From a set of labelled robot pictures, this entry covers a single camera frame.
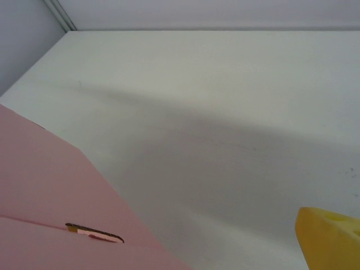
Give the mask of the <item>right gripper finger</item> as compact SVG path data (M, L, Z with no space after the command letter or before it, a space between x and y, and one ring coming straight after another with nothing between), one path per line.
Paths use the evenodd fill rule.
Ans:
M359 270L359 219L302 207L296 238L310 270Z

